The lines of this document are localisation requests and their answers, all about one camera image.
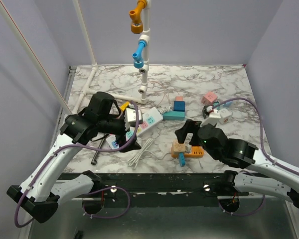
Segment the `wooden cube socket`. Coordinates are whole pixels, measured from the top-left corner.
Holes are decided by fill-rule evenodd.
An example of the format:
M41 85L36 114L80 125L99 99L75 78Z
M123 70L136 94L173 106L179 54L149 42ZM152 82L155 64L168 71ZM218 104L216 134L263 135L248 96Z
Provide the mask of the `wooden cube socket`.
M179 143L177 140L174 140L171 147L171 154L179 155L180 153L186 152L186 146L184 143Z

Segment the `light blue plug adapter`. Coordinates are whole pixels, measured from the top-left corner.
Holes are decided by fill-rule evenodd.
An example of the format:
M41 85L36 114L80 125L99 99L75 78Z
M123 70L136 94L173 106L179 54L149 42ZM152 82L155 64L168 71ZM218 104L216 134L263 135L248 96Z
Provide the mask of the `light blue plug adapter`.
M186 165L185 153L183 152L179 153L178 160L179 160L180 167L184 167Z

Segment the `yellow cube socket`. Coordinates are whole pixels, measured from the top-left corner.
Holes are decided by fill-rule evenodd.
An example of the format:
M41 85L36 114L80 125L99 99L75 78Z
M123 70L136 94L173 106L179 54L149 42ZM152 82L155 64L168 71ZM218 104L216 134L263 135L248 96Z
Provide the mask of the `yellow cube socket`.
M124 111L128 106L129 106L130 102L126 101L124 102L121 106L120 106L120 110Z

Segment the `white tiger cube socket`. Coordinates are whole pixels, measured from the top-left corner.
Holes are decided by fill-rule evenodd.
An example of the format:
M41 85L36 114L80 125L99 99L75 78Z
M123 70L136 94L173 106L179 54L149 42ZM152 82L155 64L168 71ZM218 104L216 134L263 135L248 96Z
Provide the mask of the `white tiger cube socket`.
M221 119L219 120L220 124L225 124L232 117L232 111L227 108L222 108L219 110Z

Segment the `pink cube socket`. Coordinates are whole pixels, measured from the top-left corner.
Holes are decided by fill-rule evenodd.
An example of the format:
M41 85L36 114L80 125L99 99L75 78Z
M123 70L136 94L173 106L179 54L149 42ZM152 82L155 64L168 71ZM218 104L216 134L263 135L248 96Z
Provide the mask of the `pink cube socket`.
M214 92L210 91L202 97L201 102L204 105L213 105L213 103L217 101L217 99L218 99L217 95Z

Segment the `small light blue plug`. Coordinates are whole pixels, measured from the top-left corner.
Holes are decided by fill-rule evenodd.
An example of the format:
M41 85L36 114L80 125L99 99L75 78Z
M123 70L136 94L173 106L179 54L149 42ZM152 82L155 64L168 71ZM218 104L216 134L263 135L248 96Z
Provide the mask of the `small light blue plug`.
M222 105L222 107L224 107L224 108L229 108L229 107L231 107L232 104L233 104L233 101L229 101L229 102L224 103L224 104Z

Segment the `dark green tiger cube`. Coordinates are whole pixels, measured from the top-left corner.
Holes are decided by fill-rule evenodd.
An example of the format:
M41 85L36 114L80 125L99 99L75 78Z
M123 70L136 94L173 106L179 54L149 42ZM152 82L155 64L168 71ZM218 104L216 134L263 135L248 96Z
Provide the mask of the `dark green tiger cube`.
M207 119L209 117L209 110L210 110L210 106L209 105L205 105L203 107L202 115L203 115L204 119Z

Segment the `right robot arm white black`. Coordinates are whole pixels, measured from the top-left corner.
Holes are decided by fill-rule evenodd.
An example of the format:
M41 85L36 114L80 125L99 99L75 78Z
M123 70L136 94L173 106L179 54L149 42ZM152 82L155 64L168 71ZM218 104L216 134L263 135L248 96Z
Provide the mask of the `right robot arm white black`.
M299 167L266 156L257 146L245 140L228 138L222 129L210 123L202 125L199 121L187 120L182 128L175 131L178 143L184 143L189 133L214 160L261 174L257 177L234 173L231 178L220 181L219 189L223 194L255 192L283 198L299 209Z

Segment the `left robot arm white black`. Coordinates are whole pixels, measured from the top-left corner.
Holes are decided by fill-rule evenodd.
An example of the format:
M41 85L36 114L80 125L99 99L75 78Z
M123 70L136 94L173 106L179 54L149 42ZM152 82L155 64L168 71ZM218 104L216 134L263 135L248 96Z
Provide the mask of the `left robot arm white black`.
M129 120L135 120L138 125L142 115L136 103L131 104L131 108L111 114L111 108L118 106L117 101L108 93L97 92L87 107L66 117L53 146L39 166L20 185L12 185L6 192L17 203L14 223L18 228L22 228L18 222L19 209L24 209L33 220L44 223L61 204L81 195L94 197L107 189L102 178L90 170L60 186L55 183L81 149L101 151L87 145L99 133L115 135L119 152L140 148L136 143L136 132L126 139L126 133L130 130Z

